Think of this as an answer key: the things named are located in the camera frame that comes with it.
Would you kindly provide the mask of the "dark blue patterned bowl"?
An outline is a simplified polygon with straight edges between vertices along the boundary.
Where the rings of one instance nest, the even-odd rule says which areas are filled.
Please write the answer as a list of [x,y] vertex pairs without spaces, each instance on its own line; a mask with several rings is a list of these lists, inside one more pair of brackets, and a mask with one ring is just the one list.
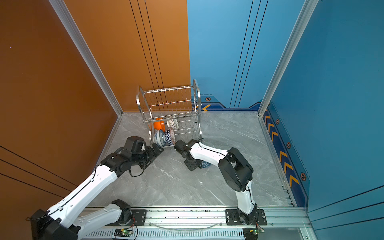
[[211,163],[208,163],[206,161],[202,162],[202,168],[208,168],[211,165]]

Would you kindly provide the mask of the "blue white floral bowl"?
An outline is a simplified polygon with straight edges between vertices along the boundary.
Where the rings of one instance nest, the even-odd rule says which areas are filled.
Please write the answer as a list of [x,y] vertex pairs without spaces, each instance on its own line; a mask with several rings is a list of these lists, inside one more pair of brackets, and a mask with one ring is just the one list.
[[164,140],[164,131],[163,130],[155,130],[153,141],[159,147],[165,147],[166,141]]

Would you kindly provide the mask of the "orange plastic bowl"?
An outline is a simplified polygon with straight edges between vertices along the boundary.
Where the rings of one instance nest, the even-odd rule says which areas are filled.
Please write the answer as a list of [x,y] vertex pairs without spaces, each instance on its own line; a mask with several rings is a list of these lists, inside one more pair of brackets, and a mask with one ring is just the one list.
[[163,118],[156,118],[156,121],[154,122],[154,128],[155,130],[162,130],[163,132],[166,131],[166,124],[163,120]]

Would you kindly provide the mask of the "white brown patterned bowl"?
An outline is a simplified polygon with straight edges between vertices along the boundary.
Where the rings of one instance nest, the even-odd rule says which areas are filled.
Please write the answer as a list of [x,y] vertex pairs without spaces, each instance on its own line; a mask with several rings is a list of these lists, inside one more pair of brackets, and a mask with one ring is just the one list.
[[177,119],[167,120],[167,126],[169,128],[174,129],[174,130],[178,130],[179,129],[179,123],[178,123]]

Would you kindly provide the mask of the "red patterned ceramic bowl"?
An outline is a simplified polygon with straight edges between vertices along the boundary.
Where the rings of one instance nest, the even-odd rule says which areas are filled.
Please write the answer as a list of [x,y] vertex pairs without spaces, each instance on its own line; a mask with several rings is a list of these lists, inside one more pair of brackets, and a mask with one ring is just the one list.
[[176,137],[172,128],[168,128],[166,130],[166,132],[164,133],[164,139],[167,145],[172,146],[176,144]]

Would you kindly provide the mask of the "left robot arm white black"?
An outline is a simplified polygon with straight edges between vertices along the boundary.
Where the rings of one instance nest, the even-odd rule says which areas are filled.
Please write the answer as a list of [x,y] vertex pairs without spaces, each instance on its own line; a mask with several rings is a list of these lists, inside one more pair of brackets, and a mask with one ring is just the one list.
[[135,143],[124,153],[119,148],[109,154],[94,172],[75,190],[47,211],[37,210],[31,217],[34,240],[80,240],[89,233],[112,223],[134,223],[131,206],[122,200],[114,200],[103,209],[81,216],[81,212],[107,186],[117,180],[132,166],[146,169],[162,152],[163,148],[152,144]]

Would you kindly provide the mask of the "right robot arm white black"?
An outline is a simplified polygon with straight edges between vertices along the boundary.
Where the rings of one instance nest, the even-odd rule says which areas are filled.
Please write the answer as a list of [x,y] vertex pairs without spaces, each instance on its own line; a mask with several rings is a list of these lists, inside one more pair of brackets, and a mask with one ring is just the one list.
[[184,163],[190,171],[202,168],[203,162],[217,166],[227,185],[236,192],[240,221],[245,225],[257,224],[258,206],[252,191],[254,169],[238,149],[220,150],[199,140],[188,143],[179,140],[174,149],[185,159]]

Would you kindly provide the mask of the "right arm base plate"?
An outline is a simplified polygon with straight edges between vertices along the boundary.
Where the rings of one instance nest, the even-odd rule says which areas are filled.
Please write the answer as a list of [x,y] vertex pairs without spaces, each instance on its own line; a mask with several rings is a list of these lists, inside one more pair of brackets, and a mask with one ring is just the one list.
[[239,209],[227,209],[225,214],[228,226],[266,226],[268,224],[266,214],[262,209],[254,208],[248,215]]

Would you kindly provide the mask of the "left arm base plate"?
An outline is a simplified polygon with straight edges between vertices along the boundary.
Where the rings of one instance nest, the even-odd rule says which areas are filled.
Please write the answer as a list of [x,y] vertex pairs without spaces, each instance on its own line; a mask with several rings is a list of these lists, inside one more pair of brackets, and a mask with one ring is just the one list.
[[128,211],[123,212],[122,216],[118,219],[118,221],[113,223],[113,225],[128,226],[128,227],[132,225],[144,226],[146,217],[147,217],[147,210],[133,209],[133,210],[130,210],[129,212]]

